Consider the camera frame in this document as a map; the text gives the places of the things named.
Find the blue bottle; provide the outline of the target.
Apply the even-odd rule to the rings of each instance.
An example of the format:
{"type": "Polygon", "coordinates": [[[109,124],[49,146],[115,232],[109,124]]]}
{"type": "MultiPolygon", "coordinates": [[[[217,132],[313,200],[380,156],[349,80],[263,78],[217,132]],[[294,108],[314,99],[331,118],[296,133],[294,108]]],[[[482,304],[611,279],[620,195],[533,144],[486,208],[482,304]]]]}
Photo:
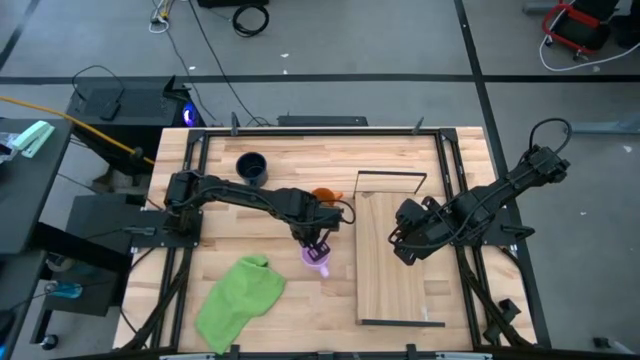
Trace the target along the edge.
{"type": "Polygon", "coordinates": [[[50,296],[77,299],[82,295],[83,286],[72,282],[51,281],[46,284],[45,292],[50,296]]]}

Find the green microfibre cloth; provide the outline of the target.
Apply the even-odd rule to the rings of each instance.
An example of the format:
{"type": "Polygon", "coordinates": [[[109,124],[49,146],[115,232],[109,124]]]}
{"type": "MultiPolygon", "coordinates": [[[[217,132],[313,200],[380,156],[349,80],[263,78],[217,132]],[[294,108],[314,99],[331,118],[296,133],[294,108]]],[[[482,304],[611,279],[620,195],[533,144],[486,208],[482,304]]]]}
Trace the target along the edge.
{"type": "Polygon", "coordinates": [[[238,259],[207,295],[195,327],[208,348],[223,354],[249,321],[266,314],[286,286],[265,255],[238,259]]]}

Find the black power strip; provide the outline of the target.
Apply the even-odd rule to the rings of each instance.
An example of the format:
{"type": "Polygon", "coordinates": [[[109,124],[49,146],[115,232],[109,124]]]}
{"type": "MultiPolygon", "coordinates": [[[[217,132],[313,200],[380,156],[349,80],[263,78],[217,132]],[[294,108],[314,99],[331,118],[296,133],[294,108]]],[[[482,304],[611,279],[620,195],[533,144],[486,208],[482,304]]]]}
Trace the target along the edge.
{"type": "Polygon", "coordinates": [[[279,127],[367,127],[366,117],[361,116],[296,116],[282,115],[277,118],[279,127]]]}

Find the wooden tray board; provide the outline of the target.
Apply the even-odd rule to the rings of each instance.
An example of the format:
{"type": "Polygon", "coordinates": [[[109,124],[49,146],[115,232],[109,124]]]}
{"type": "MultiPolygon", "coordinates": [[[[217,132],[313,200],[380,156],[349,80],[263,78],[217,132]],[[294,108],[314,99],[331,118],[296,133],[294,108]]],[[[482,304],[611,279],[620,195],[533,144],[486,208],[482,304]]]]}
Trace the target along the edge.
{"type": "Polygon", "coordinates": [[[353,191],[357,321],[361,325],[443,328],[428,318],[424,272],[408,266],[394,253],[388,236],[395,213],[414,197],[427,174],[360,170],[353,191]]]}

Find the purple mug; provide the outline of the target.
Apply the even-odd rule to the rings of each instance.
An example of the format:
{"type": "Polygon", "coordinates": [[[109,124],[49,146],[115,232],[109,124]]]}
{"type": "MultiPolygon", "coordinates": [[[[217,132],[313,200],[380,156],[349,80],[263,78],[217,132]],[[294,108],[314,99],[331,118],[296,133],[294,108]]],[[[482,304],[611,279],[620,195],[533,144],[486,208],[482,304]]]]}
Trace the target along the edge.
{"type": "Polygon", "coordinates": [[[309,251],[306,248],[302,248],[300,250],[300,256],[301,256],[301,261],[307,268],[318,272],[322,278],[329,277],[330,272],[329,272],[328,263],[329,263],[330,257],[328,255],[324,255],[319,260],[313,260],[311,258],[311,255],[309,254],[309,251]]]}

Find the red and black cart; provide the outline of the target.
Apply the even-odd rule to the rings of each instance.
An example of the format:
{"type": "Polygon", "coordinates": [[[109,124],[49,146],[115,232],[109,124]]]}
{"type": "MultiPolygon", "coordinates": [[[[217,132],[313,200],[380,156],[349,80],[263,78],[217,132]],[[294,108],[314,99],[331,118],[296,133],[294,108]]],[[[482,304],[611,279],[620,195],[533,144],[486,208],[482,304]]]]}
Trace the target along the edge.
{"type": "Polygon", "coordinates": [[[577,54],[594,54],[607,42],[609,19],[619,0],[558,0],[546,14],[543,44],[562,44],[577,54]]]}

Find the orange mug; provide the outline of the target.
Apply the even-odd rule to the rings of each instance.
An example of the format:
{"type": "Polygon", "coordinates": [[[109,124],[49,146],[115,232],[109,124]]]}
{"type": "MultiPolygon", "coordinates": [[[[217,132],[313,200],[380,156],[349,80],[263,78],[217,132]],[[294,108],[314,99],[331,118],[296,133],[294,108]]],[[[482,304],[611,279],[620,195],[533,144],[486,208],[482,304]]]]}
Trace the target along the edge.
{"type": "Polygon", "coordinates": [[[318,201],[328,206],[334,206],[343,197],[342,192],[335,192],[328,188],[316,188],[312,191],[312,194],[318,201]]]}

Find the grey table foot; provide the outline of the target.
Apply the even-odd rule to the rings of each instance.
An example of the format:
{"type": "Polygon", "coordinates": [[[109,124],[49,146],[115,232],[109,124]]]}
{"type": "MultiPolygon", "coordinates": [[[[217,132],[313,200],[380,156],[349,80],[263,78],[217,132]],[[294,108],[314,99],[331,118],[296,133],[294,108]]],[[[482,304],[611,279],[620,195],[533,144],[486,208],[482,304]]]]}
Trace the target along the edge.
{"type": "Polygon", "coordinates": [[[571,122],[573,134],[640,135],[640,113],[620,117],[615,121],[571,122]]]}

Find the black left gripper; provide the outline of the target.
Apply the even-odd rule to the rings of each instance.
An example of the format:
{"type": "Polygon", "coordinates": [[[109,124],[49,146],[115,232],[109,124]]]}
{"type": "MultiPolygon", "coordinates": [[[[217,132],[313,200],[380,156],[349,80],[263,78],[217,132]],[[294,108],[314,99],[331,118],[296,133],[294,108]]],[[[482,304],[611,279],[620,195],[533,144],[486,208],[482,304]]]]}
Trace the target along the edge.
{"type": "MultiPolygon", "coordinates": [[[[306,207],[299,215],[289,221],[292,236],[305,247],[305,261],[315,262],[316,246],[320,242],[320,233],[323,230],[337,231],[343,220],[343,210],[338,207],[312,205],[306,207]]],[[[330,247],[326,242],[319,246],[318,260],[330,253],[330,247]]]]}

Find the black desk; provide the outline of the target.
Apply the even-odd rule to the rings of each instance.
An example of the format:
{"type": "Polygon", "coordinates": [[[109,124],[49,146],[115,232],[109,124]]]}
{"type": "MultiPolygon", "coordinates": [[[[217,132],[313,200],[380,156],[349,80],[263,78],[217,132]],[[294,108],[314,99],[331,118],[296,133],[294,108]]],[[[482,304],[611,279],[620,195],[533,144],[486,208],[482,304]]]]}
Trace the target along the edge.
{"type": "Polygon", "coordinates": [[[72,124],[46,119],[53,128],[32,158],[21,150],[0,164],[0,254],[18,254],[30,242],[71,135],[72,124]]]}

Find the black metal table frame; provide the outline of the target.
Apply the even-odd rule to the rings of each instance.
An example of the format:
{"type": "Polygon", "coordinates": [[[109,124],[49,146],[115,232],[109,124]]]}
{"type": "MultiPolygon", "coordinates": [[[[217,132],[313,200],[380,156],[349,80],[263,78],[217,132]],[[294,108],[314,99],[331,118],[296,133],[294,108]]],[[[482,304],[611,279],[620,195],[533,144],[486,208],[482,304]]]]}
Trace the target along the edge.
{"type": "MultiPolygon", "coordinates": [[[[445,197],[436,138],[400,128],[256,128],[236,137],[216,136],[205,155],[209,173],[235,179],[237,158],[250,151],[268,162],[268,186],[343,194],[351,211],[368,190],[368,208],[392,219],[401,197],[445,197]]],[[[466,351],[472,346],[455,251],[445,247],[411,266],[422,275],[420,327],[362,325],[357,319],[356,234],[359,217],[349,215],[329,237],[328,277],[306,267],[289,228],[266,213],[211,203],[204,208],[202,241],[194,250],[178,348],[204,352],[195,319],[215,283],[241,257],[267,256],[286,279],[275,305],[248,322],[237,338],[244,353],[466,351]]]]}

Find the black computer tower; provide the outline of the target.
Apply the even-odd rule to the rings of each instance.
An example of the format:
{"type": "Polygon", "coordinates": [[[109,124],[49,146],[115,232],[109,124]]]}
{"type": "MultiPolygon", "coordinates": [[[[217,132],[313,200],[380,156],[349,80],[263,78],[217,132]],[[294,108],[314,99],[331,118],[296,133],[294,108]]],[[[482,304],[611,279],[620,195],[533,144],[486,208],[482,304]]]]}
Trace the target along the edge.
{"type": "Polygon", "coordinates": [[[76,126],[74,134],[112,168],[126,175],[149,174],[162,132],[166,128],[204,127],[206,123],[190,96],[190,89],[174,77],[163,82],[122,81],[125,92],[113,121],[99,118],[104,104],[119,90],[117,80],[82,82],[78,85],[87,102],[74,92],[66,113],[133,149],[129,153],[76,126]]]}

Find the black mug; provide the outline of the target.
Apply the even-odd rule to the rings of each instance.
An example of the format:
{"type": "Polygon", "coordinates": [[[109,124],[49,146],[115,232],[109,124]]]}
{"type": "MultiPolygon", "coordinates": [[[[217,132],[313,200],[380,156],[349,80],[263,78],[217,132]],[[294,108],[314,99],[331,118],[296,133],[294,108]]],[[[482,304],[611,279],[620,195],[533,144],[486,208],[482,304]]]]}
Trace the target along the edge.
{"type": "Polygon", "coordinates": [[[257,152],[247,152],[236,162],[236,172],[249,186],[262,187],[268,181],[267,161],[257,152]]]}

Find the mint green stapler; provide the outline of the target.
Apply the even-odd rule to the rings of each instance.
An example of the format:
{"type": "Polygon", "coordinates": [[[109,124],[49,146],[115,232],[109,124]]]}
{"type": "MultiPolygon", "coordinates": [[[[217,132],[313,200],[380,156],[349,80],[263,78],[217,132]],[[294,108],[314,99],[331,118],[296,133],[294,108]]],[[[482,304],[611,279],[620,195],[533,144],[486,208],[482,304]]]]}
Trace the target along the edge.
{"type": "Polygon", "coordinates": [[[38,121],[14,138],[10,145],[25,158],[33,158],[39,149],[55,131],[55,127],[46,121],[38,121]]]}

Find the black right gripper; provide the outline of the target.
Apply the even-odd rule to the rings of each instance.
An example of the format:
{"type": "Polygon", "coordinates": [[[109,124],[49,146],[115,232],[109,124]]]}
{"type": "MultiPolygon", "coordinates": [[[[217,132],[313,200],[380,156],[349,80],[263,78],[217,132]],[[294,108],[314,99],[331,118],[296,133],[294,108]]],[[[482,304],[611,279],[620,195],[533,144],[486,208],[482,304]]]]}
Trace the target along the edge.
{"type": "Polygon", "coordinates": [[[433,197],[425,197],[421,203],[413,199],[404,200],[395,214],[396,228],[388,237],[393,251],[402,262],[412,266],[416,260],[424,260],[437,248],[424,249],[436,243],[427,235],[427,225],[436,220],[434,212],[440,204],[433,197]]]}

